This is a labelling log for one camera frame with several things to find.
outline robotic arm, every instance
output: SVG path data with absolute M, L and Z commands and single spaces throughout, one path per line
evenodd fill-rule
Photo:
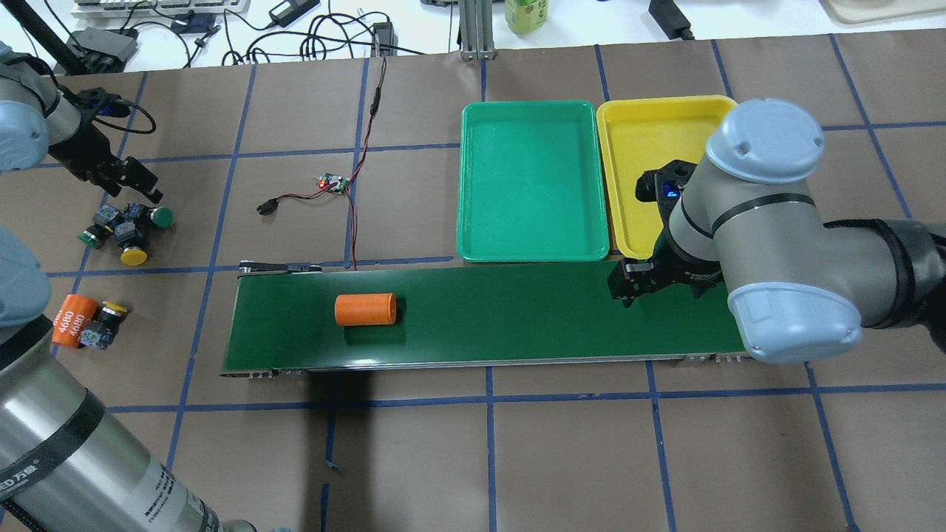
M 132 107 L 100 88 L 75 95 L 56 83 L 45 62 L 0 42 L 0 171 L 32 168 L 49 153 L 81 181 L 112 196 L 130 186 L 158 203 L 158 178 L 133 157 L 115 157 L 93 124 L 100 115 L 128 116 Z
M 769 363 L 823 359 L 861 341 L 861 327 L 924 324 L 946 351 L 946 230 L 912 220 L 822 224 L 805 180 L 824 151 L 815 119 L 787 101 L 729 113 L 699 165 L 646 172 L 638 199 L 657 201 L 654 255 L 608 278 L 626 307 L 684 283 L 698 297 L 726 280 L 746 351 Z

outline green tray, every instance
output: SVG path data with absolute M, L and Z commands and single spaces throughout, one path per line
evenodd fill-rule
M 685 286 L 625 309 L 606 278 L 616 262 L 439 270 L 246 275 L 222 374 L 304 369 L 651 360 L 743 350 L 723 286 Z M 340 293 L 393 292 L 392 326 L 335 324 Z
M 470 261 L 601 260 L 610 239 L 594 108 L 472 103 L 463 113 L 457 251 Z

